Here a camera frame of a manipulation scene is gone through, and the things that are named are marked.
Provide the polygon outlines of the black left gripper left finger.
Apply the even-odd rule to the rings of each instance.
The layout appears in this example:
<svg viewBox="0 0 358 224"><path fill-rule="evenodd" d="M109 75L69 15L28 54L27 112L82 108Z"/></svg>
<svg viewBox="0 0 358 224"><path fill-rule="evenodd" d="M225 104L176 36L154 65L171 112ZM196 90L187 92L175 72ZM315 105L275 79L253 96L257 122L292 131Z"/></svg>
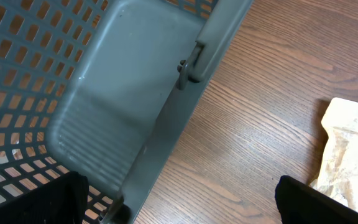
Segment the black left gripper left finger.
<svg viewBox="0 0 358 224"><path fill-rule="evenodd" d="M0 207L0 224L81 223L87 203L88 179L71 171Z"/></svg>

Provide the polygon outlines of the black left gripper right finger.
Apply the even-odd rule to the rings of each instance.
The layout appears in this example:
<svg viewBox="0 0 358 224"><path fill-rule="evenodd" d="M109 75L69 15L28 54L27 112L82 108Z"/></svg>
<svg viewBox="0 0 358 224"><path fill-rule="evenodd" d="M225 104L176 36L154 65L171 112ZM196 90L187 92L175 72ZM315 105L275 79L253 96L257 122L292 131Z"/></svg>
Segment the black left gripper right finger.
<svg viewBox="0 0 358 224"><path fill-rule="evenodd" d="M358 224L358 213L289 175L281 176L275 201L283 224Z"/></svg>

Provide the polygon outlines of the clear plastic bag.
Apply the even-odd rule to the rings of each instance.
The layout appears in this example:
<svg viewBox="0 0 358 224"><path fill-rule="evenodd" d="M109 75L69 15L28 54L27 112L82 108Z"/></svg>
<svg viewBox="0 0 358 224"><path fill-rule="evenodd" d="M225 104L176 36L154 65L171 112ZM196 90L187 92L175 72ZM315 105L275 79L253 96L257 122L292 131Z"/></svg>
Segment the clear plastic bag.
<svg viewBox="0 0 358 224"><path fill-rule="evenodd" d="M358 102L333 98L321 125L328 141L310 186L358 212Z"/></svg>

